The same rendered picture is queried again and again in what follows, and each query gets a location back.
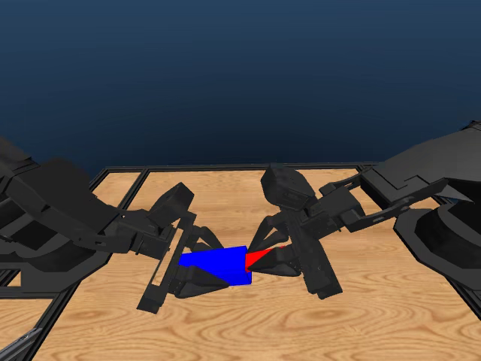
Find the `thin red peg bar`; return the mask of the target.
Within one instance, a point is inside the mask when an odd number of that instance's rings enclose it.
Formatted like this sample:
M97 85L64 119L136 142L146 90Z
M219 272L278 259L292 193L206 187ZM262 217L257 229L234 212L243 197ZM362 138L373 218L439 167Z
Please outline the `thin red peg bar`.
M273 248L268 248L265 250L259 250L259 251L252 251L252 252L247 252L245 256L245 269L246 272L250 271L250 266L253 265L255 262L260 260L263 256L271 252Z

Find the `blue hollow socket block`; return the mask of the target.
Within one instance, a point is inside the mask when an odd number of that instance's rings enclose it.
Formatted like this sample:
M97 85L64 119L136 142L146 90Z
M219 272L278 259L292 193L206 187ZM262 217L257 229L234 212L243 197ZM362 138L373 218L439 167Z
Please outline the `blue hollow socket block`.
M250 285L252 273L246 269L247 246L183 253L181 266L197 266L226 281L230 286Z

